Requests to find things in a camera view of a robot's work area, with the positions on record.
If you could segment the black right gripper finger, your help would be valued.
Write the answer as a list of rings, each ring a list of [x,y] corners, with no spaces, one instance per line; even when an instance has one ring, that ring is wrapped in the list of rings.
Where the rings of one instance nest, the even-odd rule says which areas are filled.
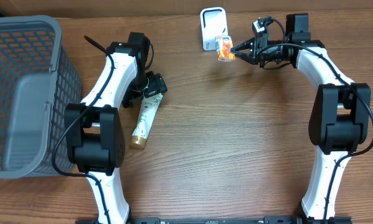
[[[252,63],[252,58],[251,56],[249,56],[249,54],[246,54],[246,53],[243,53],[243,52],[234,52],[233,53],[235,55],[236,58],[239,58],[249,64]]]
[[[233,46],[230,51],[232,53],[237,53],[237,52],[240,52],[242,50],[252,51],[254,48],[255,48],[255,38],[252,37],[251,39],[248,39],[245,42],[242,42],[241,44]]]

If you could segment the white Pantene tube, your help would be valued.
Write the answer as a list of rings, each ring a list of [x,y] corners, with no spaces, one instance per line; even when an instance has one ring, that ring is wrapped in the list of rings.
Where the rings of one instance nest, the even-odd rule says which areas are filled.
[[[144,149],[162,98],[163,94],[158,93],[142,99],[137,125],[131,135],[131,147]]]

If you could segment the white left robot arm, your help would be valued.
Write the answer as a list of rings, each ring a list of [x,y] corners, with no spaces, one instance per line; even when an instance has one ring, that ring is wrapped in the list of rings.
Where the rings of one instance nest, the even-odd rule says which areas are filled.
[[[131,142],[144,147],[168,88],[162,75],[149,69],[154,48],[144,33],[131,32],[126,42],[112,42],[107,48],[86,40],[105,54],[105,67],[89,94],[66,106],[65,131],[59,140],[66,142],[68,159],[78,168],[76,175],[91,185],[98,208],[93,222],[132,223],[120,179],[126,143],[119,110],[141,99]]]

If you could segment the small orange tissue pack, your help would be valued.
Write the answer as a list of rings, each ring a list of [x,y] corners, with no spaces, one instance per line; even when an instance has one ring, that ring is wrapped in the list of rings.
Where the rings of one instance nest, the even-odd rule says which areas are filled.
[[[235,60],[235,55],[231,52],[233,46],[231,36],[218,35],[215,37],[215,49],[218,61],[229,62]]]

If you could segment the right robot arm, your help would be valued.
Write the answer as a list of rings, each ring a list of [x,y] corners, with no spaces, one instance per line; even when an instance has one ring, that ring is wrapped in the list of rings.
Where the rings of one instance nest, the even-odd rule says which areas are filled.
[[[272,17],[252,23],[255,36],[231,48],[237,58],[265,68],[275,62],[292,65],[316,89],[308,134],[314,145],[314,164],[308,189],[294,216],[268,217],[267,223],[351,223],[335,215],[342,175],[352,157],[373,147],[371,89],[345,76],[328,56],[324,44],[313,40],[308,14],[289,14],[281,25],[283,37],[270,40]]]

